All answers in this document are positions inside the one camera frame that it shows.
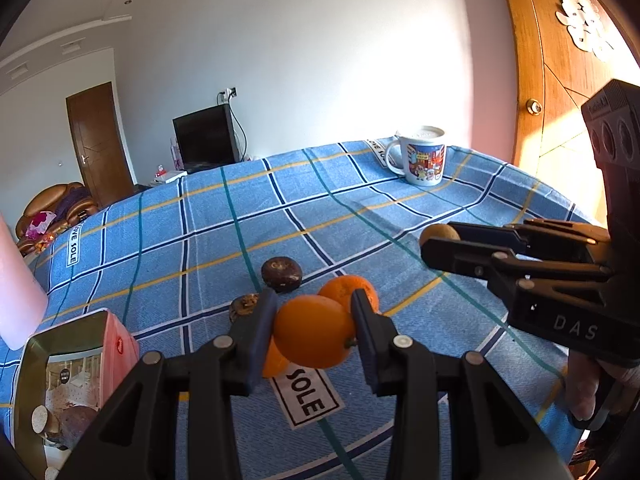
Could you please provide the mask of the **person's right hand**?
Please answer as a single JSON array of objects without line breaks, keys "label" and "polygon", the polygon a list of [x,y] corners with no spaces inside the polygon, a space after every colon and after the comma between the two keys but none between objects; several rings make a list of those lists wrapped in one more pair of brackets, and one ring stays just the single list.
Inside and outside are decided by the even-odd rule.
[{"label": "person's right hand", "polygon": [[639,392],[639,367],[621,367],[601,360],[591,359],[580,352],[568,352],[565,379],[566,404],[578,420],[587,420],[596,409],[596,394],[603,377],[611,376],[623,386],[623,391],[611,408],[612,414],[625,413],[634,405]]}]

